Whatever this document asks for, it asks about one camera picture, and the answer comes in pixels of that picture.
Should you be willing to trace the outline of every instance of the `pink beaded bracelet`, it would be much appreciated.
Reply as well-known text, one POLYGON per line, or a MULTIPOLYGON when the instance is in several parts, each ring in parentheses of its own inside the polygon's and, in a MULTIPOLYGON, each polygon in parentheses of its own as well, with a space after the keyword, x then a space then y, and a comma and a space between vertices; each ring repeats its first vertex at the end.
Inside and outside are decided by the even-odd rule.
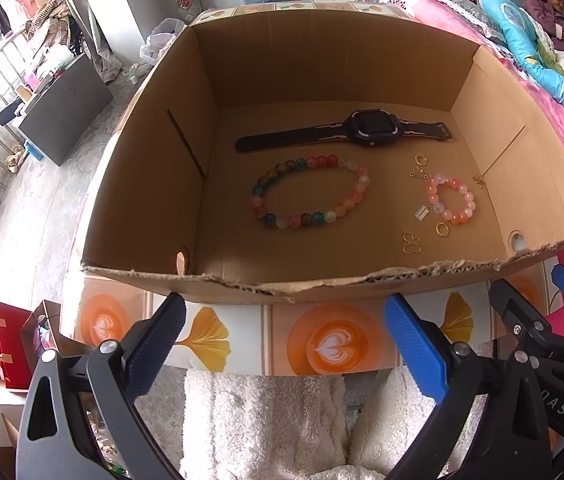
POLYGON ((297 158, 296 160, 287 160, 282 164, 278 164, 273 170, 269 171, 265 176, 261 176, 257 181, 257 185, 251 190, 251 207, 257 218, 261 218, 268 226, 277 226, 280 229, 297 229, 298 227, 321 226, 325 223, 332 224, 337 218, 344 216, 347 211, 351 211, 356 204, 362 202, 366 187, 371 183, 368 176, 368 168, 364 164, 358 164, 353 160, 337 155, 320 155, 308 156, 307 158, 297 158), (276 182, 283 174, 297 171, 313 170, 315 168, 332 168, 339 166, 353 171, 358 180, 353 187, 353 193, 348 198, 335 204, 332 210, 315 213, 303 213, 301 215, 278 216, 267 210, 264 202, 264 194, 268 187, 276 182))
POLYGON ((433 176, 428 181, 427 186, 428 201, 433 204, 433 211, 442 215, 442 218, 446 221, 451 221, 451 224, 463 224, 469 221, 469 218, 473 216, 475 211, 475 202, 473 199, 473 193, 469 191, 466 184, 462 184, 457 178, 452 176, 444 176, 442 173, 438 173, 433 176), (438 186, 452 187, 457 189, 460 193, 464 195, 464 200, 466 200, 466 208, 459 213, 454 213, 450 209, 444 207, 444 204, 440 202, 440 196, 438 195, 438 186))

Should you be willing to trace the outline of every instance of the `ginkgo leaf print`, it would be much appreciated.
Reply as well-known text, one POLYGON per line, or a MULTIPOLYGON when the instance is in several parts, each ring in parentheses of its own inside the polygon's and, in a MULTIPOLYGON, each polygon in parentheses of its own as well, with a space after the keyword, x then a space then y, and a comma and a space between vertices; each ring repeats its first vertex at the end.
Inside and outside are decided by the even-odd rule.
POLYGON ((209 306, 203 306, 196 314, 191 332, 174 346, 187 346, 210 372, 223 372, 231 345, 225 339, 229 331, 209 306))
POLYGON ((446 301, 444 321, 440 327, 441 332, 451 343, 462 341, 468 343, 473 331, 473 318, 471 307, 459 292, 451 292, 446 301))

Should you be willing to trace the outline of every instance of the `concrete floor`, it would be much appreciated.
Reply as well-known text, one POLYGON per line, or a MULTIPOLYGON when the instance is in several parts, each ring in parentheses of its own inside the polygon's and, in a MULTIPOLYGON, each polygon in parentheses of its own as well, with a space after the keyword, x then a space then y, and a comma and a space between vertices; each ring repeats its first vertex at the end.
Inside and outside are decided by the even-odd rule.
POLYGON ((138 86, 120 75, 113 100, 57 167, 32 156, 8 184, 0 206, 0 301, 32 310, 61 303, 62 283, 81 203, 104 147, 138 86))

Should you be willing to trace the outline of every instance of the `metal bolt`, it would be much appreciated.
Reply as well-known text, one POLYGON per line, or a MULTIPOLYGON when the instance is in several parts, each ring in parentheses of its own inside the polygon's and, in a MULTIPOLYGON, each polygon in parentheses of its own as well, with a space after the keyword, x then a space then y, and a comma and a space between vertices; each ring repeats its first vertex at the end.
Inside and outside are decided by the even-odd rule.
POLYGON ((513 357, 515 357, 518 363, 526 363, 528 361, 528 355, 526 355, 526 352, 523 352, 521 350, 516 350, 516 352, 513 354, 513 357))
POLYGON ((466 357, 471 353, 471 347, 466 343, 457 342, 453 345, 453 352, 455 352, 459 356, 466 357))
POLYGON ((99 346, 99 351, 102 352, 102 354, 112 354, 115 350, 117 350, 117 341, 114 339, 104 341, 99 346))
POLYGON ((42 354, 42 361, 44 363, 50 363, 53 359, 55 359, 55 355, 57 354, 57 352, 55 350, 46 350, 44 351, 44 353, 42 354))

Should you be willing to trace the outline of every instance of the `person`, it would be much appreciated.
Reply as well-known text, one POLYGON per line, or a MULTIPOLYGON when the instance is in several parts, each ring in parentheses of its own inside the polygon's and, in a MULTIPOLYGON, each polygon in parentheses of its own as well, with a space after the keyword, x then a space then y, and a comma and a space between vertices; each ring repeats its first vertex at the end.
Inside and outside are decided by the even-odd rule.
POLYGON ((564 51, 564 0, 524 0, 524 10, 542 25, 555 49, 564 51))

